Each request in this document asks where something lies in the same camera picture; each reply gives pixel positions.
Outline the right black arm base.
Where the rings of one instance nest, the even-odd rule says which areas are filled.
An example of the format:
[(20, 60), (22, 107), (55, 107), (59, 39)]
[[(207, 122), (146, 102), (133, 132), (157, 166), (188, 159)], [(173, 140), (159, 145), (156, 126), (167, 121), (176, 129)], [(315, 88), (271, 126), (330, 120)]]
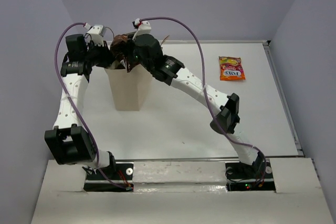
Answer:
[(275, 191), (275, 182), (271, 164), (266, 163), (266, 173), (264, 179), (261, 175), (254, 176), (247, 170), (245, 164), (240, 162), (230, 162), (225, 164), (225, 176), (227, 179), (227, 191)]

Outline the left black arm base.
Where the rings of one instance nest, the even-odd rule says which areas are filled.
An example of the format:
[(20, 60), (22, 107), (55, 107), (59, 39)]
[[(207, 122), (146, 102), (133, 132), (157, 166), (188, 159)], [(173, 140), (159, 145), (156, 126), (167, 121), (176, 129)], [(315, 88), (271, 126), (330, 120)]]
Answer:
[(88, 166), (83, 166), (82, 169), (86, 173), (83, 186), (83, 189), (86, 192), (133, 192), (133, 162), (117, 162), (116, 171), (114, 173), (107, 167), (102, 168), (103, 173), (108, 179), (106, 179), (97, 169), (94, 170)]

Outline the brown Kettle chips bag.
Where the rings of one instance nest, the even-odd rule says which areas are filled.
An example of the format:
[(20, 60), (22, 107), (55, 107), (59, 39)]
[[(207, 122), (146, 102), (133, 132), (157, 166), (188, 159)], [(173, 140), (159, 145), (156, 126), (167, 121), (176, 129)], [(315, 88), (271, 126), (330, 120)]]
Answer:
[(121, 65), (127, 72), (131, 72), (132, 69), (139, 64), (139, 59), (134, 53), (134, 34), (135, 32), (116, 35), (110, 45), (110, 52), (115, 57), (115, 60), (119, 62), (117, 68)]

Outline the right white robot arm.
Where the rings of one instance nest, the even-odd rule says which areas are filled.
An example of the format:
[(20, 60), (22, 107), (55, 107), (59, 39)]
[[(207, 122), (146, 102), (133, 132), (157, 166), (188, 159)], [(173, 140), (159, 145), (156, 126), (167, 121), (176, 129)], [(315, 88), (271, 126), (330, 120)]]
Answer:
[(238, 126), (240, 123), (239, 96), (227, 95), (198, 78), (172, 56), (165, 55), (157, 39), (150, 34), (128, 36), (127, 61), (131, 65), (140, 64), (159, 82), (176, 88), (209, 109), (212, 117), (210, 127), (225, 136), (236, 151), (241, 163), (241, 171), (257, 182), (266, 175), (266, 158), (254, 146)]

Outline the beige paper bag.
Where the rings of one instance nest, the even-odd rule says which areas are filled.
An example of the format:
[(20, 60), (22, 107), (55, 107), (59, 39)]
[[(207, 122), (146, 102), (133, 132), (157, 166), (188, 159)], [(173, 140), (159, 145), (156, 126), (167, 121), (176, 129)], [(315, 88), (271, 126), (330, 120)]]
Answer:
[(105, 68), (112, 93), (114, 107), (118, 111), (140, 111), (149, 93), (153, 75), (164, 63), (160, 63), (154, 71), (147, 71), (143, 66), (135, 66), (131, 72), (119, 65), (118, 61)]

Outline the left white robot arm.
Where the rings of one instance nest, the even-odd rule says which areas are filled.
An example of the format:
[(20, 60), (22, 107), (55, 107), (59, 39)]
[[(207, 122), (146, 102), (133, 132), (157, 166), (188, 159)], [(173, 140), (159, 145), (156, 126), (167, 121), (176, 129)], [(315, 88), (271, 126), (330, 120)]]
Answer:
[(45, 142), (59, 165), (86, 165), (86, 172), (98, 170), (104, 179), (111, 179), (117, 165), (111, 152), (101, 151), (83, 119), (83, 102), (94, 66), (108, 67), (114, 62), (107, 42), (92, 33), (66, 37), (67, 53), (57, 76), (62, 87), (60, 106)]

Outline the orange Fox's candy bag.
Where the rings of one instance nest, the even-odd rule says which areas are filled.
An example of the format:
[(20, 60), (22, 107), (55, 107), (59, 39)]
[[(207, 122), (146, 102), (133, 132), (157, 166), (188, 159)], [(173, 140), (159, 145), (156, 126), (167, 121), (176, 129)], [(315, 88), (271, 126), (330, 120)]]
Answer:
[(220, 81), (246, 80), (241, 60), (241, 58), (235, 57), (218, 57), (220, 67)]

